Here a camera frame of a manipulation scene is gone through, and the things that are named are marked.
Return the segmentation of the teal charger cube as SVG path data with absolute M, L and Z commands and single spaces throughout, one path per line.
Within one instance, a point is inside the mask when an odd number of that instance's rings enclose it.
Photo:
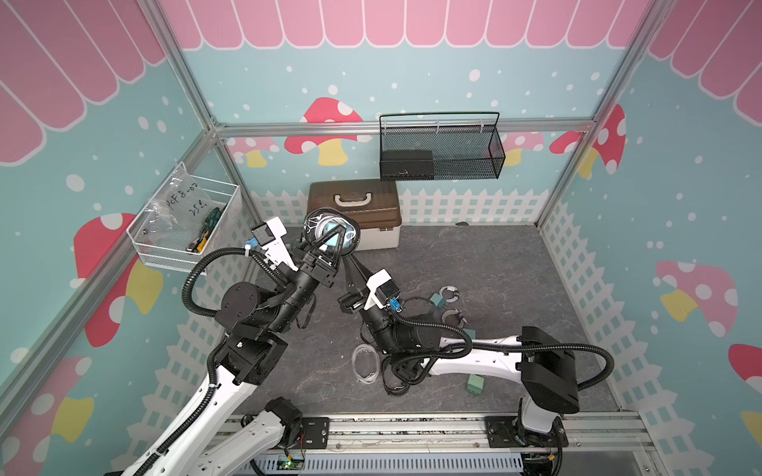
M 442 309 L 446 304 L 446 299 L 440 294 L 432 295 L 429 301 L 436 309 Z

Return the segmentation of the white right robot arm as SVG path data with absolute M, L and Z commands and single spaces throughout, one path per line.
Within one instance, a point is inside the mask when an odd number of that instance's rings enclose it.
M 464 329 L 441 318 L 434 303 L 416 317 L 405 315 L 406 299 L 386 270 L 371 272 L 352 253 L 359 234 L 344 225 L 325 230 L 323 249 L 343 258 L 347 293 L 339 304 L 357 313 L 372 345 L 381 352 L 378 374 L 391 373 L 398 385 L 386 386 L 402 396 L 430 376 L 450 374 L 493 377 L 523 386 L 518 415 L 510 434 L 521 446 L 535 438 L 558 438 L 561 419 L 579 412 L 579 393 L 605 381 L 615 360 L 605 349 L 563 343 L 535 326 L 517 336 L 473 339 Z

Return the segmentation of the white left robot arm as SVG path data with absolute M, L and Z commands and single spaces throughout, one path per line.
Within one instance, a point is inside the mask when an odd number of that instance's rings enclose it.
M 134 463 L 127 475 L 231 475 L 270 448 L 289 448 L 298 438 L 301 412 L 288 400 L 271 401 L 241 430 L 213 445 L 212 440 L 236 408 L 261 386 L 287 349 L 281 337 L 313 300 L 318 287 L 330 287 L 341 258 L 357 246 L 360 231 L 352 221 L 323 215 L 305 224 L 289 249 L 282 222 L 273 218 L 254 228 L 241 248 L 221 248 L 202 258 L 182 290 L 188 311 L 211 317 L 224 330 L 206 358 L 206 378 L 190 402 Z M 253 260 L 275 284 L 274 291 L 241 282 L 225 294 L 219 309 L 198 305 L 192 290 L 200 273 L 219 258 Z

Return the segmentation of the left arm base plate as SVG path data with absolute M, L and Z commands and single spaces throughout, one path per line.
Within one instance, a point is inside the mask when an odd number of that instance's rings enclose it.
M 281 448 L 291 450 L 327 449 L 329 418 L 300 418 L 285 427 Z

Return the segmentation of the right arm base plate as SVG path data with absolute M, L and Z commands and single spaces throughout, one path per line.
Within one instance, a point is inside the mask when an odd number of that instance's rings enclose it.
M 484 419 L 490 448 L 565 448 L 569 444 L 562 419 L 552 414 L 549 430 L 533 430 L 521 414 L 516 416 L 487 416 Z

